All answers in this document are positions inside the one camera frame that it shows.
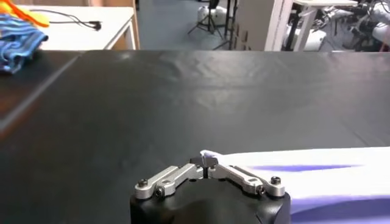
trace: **black cable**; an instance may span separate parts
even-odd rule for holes
[[[328,38],[325,37],[325,41],[331,46],[331,48],[335,51],[336,48],[334,47],[334,45],[328,40]]]
[[[53,11],[53,10],[47,10],[47,9],[32,9],[30,10],[31,12],[49,12],[49,13],[55,13],[55,14],[59,14],[59,15],[63,15],[63,16],[66,16],[68,17],[69,19],[71,19],[72,21],[50,21],[51,24],[68,24],[68,23],[74,23],[74,24],[77,24],[79,26],[83,25],[83,26],[86,26],[86,27],[89,27],[91,29],[94,29],[96,31],[99,31],[101,28],[102,28],[102,25],[101,25],[101,22],[100,21],[87,21],[87,22],[83,22],[81,21],[78,17],[74,16],[74,15],[70,15],[70,14],[66,14],[66,13],[62,13],[62,12],[57,12],[57,11]]]

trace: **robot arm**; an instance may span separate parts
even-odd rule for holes
[[[374,4],[371,14],[381,23],[390,25],[390,0],[383,0]]]
[[[290,197],[279,177],[268,179],[216,158],[194,158],[138,182],[132,224],[289,224]]]

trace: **table leg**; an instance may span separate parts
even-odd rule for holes
[[[133,21],[130,21],[130,24],[125,32],[126,45],[130,50],[136,50],[137,46],[135,45],[134,31],[133,31]]]
[[[299,32],[297,43],[294,46],[294,51],[303,51],[305,49],[305,45],[310,34],[311,26],[313,25],[314,19],[316,18],[317,15],[317,9],[309,7],[307,10],[308,11],[313,10],[313,12],[305,16],[305,19],[302,24],[302,28],[300,29]]]
[[[224,37],[226,38],[227,36],[227,31],[229,29],[229,20],[230,20],[230,3],[232,0],[227,0],[227,8],[226,8],[226,20],[225,20],[225,33]]]

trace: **white table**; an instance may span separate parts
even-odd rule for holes
[[[68,7],[21,5],[24,9],[44,9],[62,12],[78,17],[81,21],[100,21],[102,29],[95,31],[85,26],[71,24],[50,24],[40,28],[49,39],[41,45],[43,50],[53,51],[90,51],[111,49],[121,35],[125,35],[129,49],[136,49],[131,7]],[[49,12],[40,12],[50,21],[72,21],[67,16]]]
[[[303,51],[305,48],[311,26],[314,23],[314,19],[319,9],[327,6],[354,6],[358,4],[356,1],[351,0],[294,0],[294,3],[303,5],[306,8],[301,13],[305,19],[303,20],[302,28],[294,46],[294,51]]]

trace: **blue cloth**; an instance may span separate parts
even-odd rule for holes
[[[31,23],[0,13],[0,71],[17,72],[47,39]]]

